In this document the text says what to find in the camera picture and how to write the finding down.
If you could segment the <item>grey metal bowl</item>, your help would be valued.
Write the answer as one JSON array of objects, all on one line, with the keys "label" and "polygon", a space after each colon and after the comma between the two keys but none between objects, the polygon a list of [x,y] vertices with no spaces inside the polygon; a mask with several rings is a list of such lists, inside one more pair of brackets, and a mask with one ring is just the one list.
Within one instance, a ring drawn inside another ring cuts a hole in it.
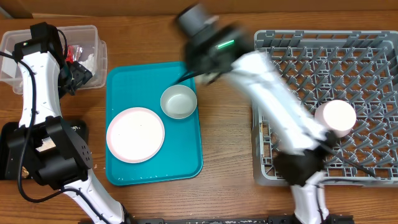
[{"label": "grey metal bowl", "polygon": [[195,92],[185,85],[168,87],[160,98],[162,111],[170,118],[185,119],[197,108]]}]

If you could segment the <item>red snack wrapper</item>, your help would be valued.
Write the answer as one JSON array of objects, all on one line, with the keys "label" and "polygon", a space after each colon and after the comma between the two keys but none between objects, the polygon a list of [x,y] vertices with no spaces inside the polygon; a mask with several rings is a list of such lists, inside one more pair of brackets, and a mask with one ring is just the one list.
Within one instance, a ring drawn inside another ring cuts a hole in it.
[{"label": "red snack wrapper", "polygon": [[70,63],[78,61],[82,52],[83,48],[80,45],[68,45],[66,61]]}]

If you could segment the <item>white napkin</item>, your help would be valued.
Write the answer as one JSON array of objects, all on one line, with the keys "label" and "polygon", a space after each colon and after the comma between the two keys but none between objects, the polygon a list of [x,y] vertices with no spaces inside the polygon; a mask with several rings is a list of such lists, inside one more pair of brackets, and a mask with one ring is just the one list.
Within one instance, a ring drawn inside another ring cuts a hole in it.
[{"label": "white napkin", "polygon": [[90,54],[88,58],[84,61],[80,61],[80,64],[84,66],[91,73],[94,73],[95,58],[94,54]]}]

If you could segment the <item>large white plate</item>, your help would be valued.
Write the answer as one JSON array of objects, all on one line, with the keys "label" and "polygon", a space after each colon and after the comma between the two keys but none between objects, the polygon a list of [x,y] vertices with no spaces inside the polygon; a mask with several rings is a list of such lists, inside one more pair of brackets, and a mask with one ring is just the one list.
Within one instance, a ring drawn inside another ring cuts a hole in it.
[{"label": "large white plate", "polygon": [[116,115],[106,132],[109,151],[120,161],[136,164],[155,156],[165,139],[160,117],[147,108],[129,108]]}]

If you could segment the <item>white paper cup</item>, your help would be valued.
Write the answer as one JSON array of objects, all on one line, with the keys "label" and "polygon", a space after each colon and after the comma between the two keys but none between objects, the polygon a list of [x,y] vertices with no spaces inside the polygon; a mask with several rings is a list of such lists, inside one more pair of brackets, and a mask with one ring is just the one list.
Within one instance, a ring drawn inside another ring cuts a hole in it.
[{"label": "white paper cup", "polygon": [[201,85],[210,85],[216,80],[217,76],[217,73],[204,73],[195,77],[195,83]]}]

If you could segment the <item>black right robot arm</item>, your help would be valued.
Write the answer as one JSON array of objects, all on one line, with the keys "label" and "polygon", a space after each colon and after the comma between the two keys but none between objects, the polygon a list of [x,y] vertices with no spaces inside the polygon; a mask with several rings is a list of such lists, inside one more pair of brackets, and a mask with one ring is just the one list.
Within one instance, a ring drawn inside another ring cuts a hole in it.
[{"label": "black right robot arm", "polygon": [[265,52],[254,49],[237,24],[219,28],[218,19],[201,4],[188,6],[174,19],[185,36],[185,81],[206,75],[207,83],[223,77],[257,105],[282,145],[275,171],[290,185],[299,223],[325,223],[329,211],[321,187],[325,159],[336,135],[301,106]]}]

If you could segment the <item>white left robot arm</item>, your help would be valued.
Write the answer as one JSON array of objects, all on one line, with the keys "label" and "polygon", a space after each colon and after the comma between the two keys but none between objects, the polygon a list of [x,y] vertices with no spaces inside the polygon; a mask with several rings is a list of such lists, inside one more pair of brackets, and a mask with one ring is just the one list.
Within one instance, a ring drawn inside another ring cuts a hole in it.
[{"label": "white left robot arm", "polygon": [[7,140],[10,158],[18,158],[20,195],[42,203],[66,194],[93,223],[134,223],[95,176],[86,141],[62,117],[61,97],[74,95],[91,72],[66,61],[67,40],[55,26],[34,24],[30,34],[29,40],[15,44],[12,54],[1,53],[17,63],[23,79],[22,116]]}]

